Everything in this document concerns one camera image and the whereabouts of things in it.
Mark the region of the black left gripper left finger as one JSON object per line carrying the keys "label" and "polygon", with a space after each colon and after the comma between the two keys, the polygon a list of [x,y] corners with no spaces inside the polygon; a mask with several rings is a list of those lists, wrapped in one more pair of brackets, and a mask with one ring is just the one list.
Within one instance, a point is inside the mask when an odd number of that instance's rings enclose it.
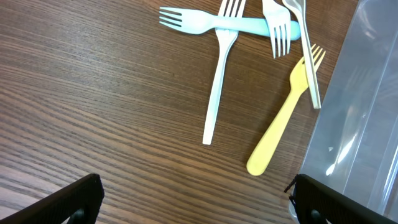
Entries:
{"label": "black left gripper left finger", "polygon": [[1,220],[1,224],[94,224],[104,199],[98,174],[89,174]]}

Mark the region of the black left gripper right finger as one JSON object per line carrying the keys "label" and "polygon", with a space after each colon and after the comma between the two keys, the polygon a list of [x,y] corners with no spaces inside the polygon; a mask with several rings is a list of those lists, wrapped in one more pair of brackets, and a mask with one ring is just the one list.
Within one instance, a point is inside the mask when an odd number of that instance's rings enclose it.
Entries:
{"label": "black left gripper right finger", "polygon": [[395,224],[327,187],[306,174],[298,174],[285,188],[300,224]]}

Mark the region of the white fork long handle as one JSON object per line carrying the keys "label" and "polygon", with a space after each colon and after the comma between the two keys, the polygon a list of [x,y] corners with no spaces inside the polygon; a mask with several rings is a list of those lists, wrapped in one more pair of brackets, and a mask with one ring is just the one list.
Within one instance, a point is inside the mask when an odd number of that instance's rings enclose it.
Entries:
{"label": "white fork long handle", "polygon": [[[225,17],[242,17],[245,5],[246,5],[246,0],[242,1],[223,0],[218,15]],[[216,28],[215,33],[219,43],[219,59],[213,79],[213,84],[211,87],[211,93],[206,112],[205,127],[202,139],[202,143],[205,145],[210,145],[213,139],[213,133],[215,130],[216,118],[221,99],[221,91],[223,86],[226,59],[228,57],[232,45],[238,38],[239,32],[237,30]]]}

